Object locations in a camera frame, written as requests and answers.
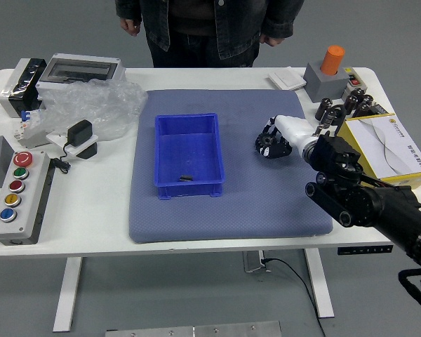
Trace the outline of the person's right hand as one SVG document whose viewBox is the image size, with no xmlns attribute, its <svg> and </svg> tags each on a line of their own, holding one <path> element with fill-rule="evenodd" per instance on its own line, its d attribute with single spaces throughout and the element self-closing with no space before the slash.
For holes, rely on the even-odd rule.
<svg viewBox="0 0 421 337">
<path fill-rule="evenodd" d="M 140 27 L 141 27 L 141 21 L 134 19 L 120 19 L 120 27 L 123 31 L 125 31 L 127 34 L 129 34 L 132 37 L 136 37 L 140 33 Z"/>
</svg>

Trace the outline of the person's left hand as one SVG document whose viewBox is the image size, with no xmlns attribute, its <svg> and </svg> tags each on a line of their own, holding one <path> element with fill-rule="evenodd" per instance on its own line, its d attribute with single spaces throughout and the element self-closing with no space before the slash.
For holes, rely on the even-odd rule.
<svg viewBox="0 0 421 337">
<path fill-rule="evenodd" d="M 284 41 L 284 38 L 274 38 L 269 37 L 266 34 L 260 35 L 260 43 L 261 44 L 267 44 L 268 46 L 275 47 L 281 44 Z"/>
</svg>

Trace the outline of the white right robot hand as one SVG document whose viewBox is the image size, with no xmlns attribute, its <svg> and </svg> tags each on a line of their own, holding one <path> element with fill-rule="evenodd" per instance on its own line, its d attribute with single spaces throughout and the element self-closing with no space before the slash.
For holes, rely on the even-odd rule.
<svg viewBox="0 0 421 337">
<path fill-rule="evenodd" d="M 309 161 L 318 137 L 306 119 L 276 115 L 268 120 L 255 141 L 256 150 L 265 158 L 278 159 L 291 154 L 293 149 Z"/>
</svg>

